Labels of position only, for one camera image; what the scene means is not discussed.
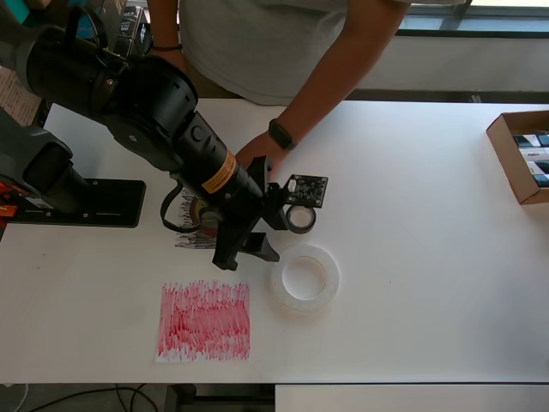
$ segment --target clear tape roll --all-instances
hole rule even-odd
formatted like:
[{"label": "clear tape roll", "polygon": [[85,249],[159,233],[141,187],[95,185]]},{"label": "clear tape roll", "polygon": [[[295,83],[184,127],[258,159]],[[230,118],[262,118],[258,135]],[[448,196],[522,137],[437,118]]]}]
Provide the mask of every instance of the clear tape roll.
[{"label": "clear tape roll", "polygon": [[[319,262],[324,269],[323,290],[310,299],[300,299],[290,294],[282,280],[286,266],[298,258],[312,258]],[[285,306],[297,312],[319,311],[334,298],[339,286],[340,272],[335,260],[324,249],[312,245],[299,245],[284,251],[281,260],[274,265],[270,277],[270,287],[274,296]]]}]

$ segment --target black circuit board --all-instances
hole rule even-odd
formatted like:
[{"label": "black circuit board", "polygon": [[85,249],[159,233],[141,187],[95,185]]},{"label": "black circuit board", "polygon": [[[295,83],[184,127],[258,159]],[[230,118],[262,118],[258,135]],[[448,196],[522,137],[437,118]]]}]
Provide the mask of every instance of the black circuit board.
[{"label": "black circuit board", "polygon": [[293,174],[286,183],[287,204],[321,208],[327,184],[328,178]]}]

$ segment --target floor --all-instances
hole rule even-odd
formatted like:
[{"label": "floor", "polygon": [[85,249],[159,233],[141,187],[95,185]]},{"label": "floor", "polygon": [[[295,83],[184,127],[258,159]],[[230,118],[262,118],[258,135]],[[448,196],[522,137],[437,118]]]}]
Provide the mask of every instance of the floor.
[{"label": "floor", "polygon": [[[136,388],[138,385],[127,385]],[[27,412],[32,408],[39,407],[45,403],[51,402],[60,397],[65,397],[78,391],[91,391],[94,389],[112,388],[113,385],[29,385],[27,400],[19,412]],[[142,388],[143,393],[150,397],[159,411],[164,410],[164,403],[166,401],[166,387],[167,385],[145,385]],[[25,385],[14,385],[9,388],[4,385],[0,385],[0,411],[12,412],[15,410],[21,397],[24,393]],[[123,399],[126,409],[130,410],[130,399],[133,392],[121,391],[120,395]],[[149,406],[147,401],[141,397],[136,397],[134,402],[134,412],[150,412],[153,409]],[[53,405],[45,412],[124,412],[120,402],[118,401],[116,392],[106,393],[94,393],[90,395],[84,395],[81,397],[75,397],[67,401],[63,401],[57,405]]]}]

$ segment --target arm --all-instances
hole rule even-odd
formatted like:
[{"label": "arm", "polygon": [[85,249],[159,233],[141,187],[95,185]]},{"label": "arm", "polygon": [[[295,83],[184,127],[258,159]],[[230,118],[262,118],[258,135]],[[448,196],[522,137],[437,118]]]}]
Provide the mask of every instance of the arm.
[{"label": "arm", "polygon": [[[394,0],[348,0],[341,34],[278,118],[296,142],[344,100],[373,68],[408,7],[408,3]],[[263,133],[248,143],[238,157],[246,164],[261,154],[267,155],[276,167],[287,152]]]},{"label": "arm", "polygon": [[[158,47],[178,45],[178,0],[147,0],[147,5],[154,45]],[[155,51],[154,54],[185,72],[185,60],[180,50]]]}]

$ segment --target black watch strap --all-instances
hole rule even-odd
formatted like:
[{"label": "black watch strap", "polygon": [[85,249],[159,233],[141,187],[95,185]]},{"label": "black watch strap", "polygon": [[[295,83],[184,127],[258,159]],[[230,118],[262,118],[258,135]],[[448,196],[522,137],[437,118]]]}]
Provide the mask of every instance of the black watch strap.
[{"label": "black watch strap", "polygon": [[297,146],[290,134],[278,124],[276,118],[268,123],[268,134],[284,150],[292,150]]}]

